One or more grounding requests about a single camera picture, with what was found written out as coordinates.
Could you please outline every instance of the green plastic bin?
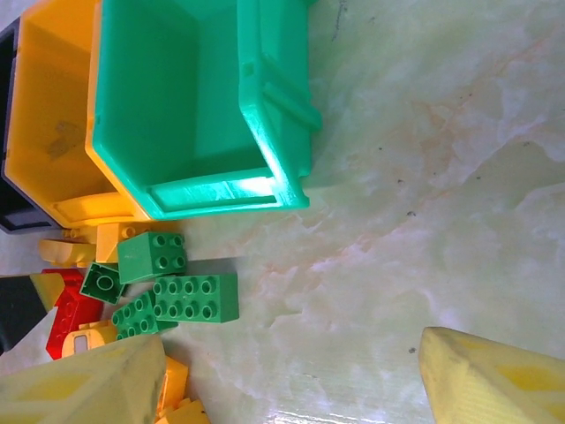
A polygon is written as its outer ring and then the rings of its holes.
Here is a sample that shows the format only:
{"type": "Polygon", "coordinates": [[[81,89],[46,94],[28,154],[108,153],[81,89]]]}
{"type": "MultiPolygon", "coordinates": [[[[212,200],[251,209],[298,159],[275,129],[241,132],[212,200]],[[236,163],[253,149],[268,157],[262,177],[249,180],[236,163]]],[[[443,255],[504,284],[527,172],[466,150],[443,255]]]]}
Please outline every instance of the green plastic bin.
{"type": "Polygon", "coordinates": [[[102,1],[93,148],[152,218],[308,206],[315,1],[102,1]]]}

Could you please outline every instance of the plastic storage bin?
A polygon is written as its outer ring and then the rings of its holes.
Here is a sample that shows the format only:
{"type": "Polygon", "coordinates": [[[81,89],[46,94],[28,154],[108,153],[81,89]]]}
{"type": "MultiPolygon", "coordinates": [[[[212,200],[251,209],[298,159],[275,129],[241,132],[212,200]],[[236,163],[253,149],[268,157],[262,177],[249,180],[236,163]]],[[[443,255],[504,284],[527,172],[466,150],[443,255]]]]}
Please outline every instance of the plastic storage bin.
{"type": "MultiPolygon", "coordinates": [[[[6,152],[10,125],[11,92],[18,50],[19,19],[0,32],[0,136],[6,152]]],[[[57,228],[58,224],[33,204],[8,179],[0,178],[0,228],[5,232],[26,232],[57,228]]]]}
{"type": "Polygon", "coordinates": [[[5,175],[61,225],[147,220],[85,151],[95,0],[48,0],[20,20],[5,175]]]}
{"type": "Polygon", "coordinates": [[[104,0],[88,153],[155,219],[308,206],[312,3],[104,0]]]}

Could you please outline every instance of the yellow plastic bin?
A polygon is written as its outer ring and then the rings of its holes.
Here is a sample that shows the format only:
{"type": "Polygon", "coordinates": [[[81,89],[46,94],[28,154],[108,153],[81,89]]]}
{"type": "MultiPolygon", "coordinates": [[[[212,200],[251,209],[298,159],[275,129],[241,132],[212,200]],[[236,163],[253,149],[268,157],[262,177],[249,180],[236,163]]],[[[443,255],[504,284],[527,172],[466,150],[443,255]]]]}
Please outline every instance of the yellow plastic bin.
{"type": "Polygon", "coordinates": [[[85,150],[98,3],[41,1],[20,21],[5,175],[67,228],[148,220],[85,150]]]}

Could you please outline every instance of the white marble surface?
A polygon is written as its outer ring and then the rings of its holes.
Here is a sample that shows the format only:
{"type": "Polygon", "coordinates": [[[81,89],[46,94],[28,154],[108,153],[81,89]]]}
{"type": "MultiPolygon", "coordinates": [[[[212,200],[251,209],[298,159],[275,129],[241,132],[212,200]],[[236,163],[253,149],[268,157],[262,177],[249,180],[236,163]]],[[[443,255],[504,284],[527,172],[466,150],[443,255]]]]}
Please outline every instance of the white marble surface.
{"type": "MultiPolygon", "coordinates": [[[[0,0],[0,24],[30,3],[0,0]]],[[[184,227],[193,271],[240,280],[240,320],[163,337],[211,421],[432,422],[410,353],[428,325],[565,357],[565,2],[320,0],[310,19],[312,206],[184,227]]],[[[0,235],[0,272],[39,269],[35,240],[0,235]]],[[[47,360],[49,325],[0,374],[47,360]]]]}

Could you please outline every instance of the green lego duplo brick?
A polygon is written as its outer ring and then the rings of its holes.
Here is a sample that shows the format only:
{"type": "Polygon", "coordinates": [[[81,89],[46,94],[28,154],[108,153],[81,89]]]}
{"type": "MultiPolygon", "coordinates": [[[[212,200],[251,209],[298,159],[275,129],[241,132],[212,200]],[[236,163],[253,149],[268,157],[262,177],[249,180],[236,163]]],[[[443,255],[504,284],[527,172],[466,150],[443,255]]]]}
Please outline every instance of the green lego duplo brick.
{"type": "Polygon", "coordinates": [[[123,241],[117,256],[122,284],[186,271],[185,238],[171,232],[145,232],[123,241]]]}
{"type": "Polygon", "coordinates": [[[80,288],[80,294],[115,305],[124,289],[116,264],[93,262],[80,288]]]}
{"type": "Polygon", "coordinates": [[[159,320],[227,322],[239,318],[236,274],[161,277],[153,292],[159,320]]]}
{"type": "Polygon", "coordinates": [[[112,315],[112,323],[117,329],[117,340],[137,336],[138,334],[154,334],[166,329],[173,329],[178,322],[164,322],[154,314],[155,295],[146,291],[132,302],[120,307],[112,315]]]}

